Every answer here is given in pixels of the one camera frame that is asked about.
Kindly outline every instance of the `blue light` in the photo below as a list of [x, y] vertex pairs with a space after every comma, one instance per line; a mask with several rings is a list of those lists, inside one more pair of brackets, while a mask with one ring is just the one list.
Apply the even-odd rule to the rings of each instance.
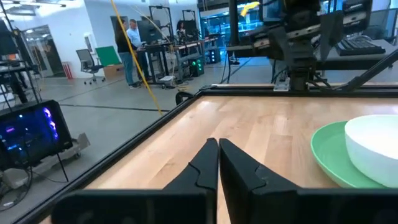
[[45, 114], [46, 117], [51, 118], [51, 112], [50, 112], [49, 109], [44, 108], [44, 109], [43, 109], [43, 112], [44, 112], [44, 114]]
[[17, 144], [12, 145], [12, 146], [9, 146], [9, 147], [7, 148], [7, 150], [13, 150], [13, 149], [15, 149], [17, 146], [18, 146]]
[[45, 117], [47, 118], [47, 121], [49, 122], [49, 126], [50, 126], [50, 129], [51, 129], [53, 138], [55, 140], [58, 140], [57, 128], [56, 128], [56, 125], [55, 125], [54, 121], [52, 120], [52, 116], [51, 116], [50, 110], [48, 108], [43, 108], [43, 112], [44, 112]]

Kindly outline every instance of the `jeans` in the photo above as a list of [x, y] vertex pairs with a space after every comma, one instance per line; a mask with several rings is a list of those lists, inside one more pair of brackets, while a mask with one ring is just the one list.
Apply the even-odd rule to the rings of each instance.
[[[147, 63], [147, 57], [145, 55], [145, 52], [137, 53], [137, 61], [139, 63], [139, 66], [140, 66], [142, 72], [144, 73], [145, 79], [148, 80], [149, 72], [148, 72], [148, 63]], [[138, 71], [138, 67], [137, 67], [137, 74], [138, 74], [138, 79], [142, 80], [141, 75]]]
[[119, 56], [123, 62], [124, 76], [126, 77], [126, 82], [128, 85], [132, 85], [134, 84], [134, 80], [132, 79], [132, 56], [130, 52], [121, 52], [119, 53]]

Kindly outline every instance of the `ceiling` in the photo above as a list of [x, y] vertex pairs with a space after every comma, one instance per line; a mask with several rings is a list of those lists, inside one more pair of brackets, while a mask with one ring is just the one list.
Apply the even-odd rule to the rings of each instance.
[[[35, 16], [35, 9], [42, 6], [65, 7], [60, 4], [60, 0], [0, 0], [3, 3], [6, 13], [16, 16]], [[0, 8], [0, 17], [4, 17], [4, 12]]]

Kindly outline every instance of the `wooden table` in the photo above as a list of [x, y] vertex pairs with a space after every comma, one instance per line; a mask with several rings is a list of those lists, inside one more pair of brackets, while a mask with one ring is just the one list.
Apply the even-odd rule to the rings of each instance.
[[[396, 99], [203, 96], [87, 188], [161, 189], [210, 137], [228, 138], [301, 187], [338, 187], [312, 156], [312, 134], [335, 121], [397, 113]], [[229, 223], [221, 182], [218, 223]]]

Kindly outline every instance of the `cardboard box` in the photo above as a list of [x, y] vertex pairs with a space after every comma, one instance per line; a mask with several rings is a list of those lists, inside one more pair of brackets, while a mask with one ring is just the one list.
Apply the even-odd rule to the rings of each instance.
[[104, 67], [104, 74], [107, 80], [114, 80], [124, 77], [124, 67], [123, 64], [119, 65], [108, 65]]

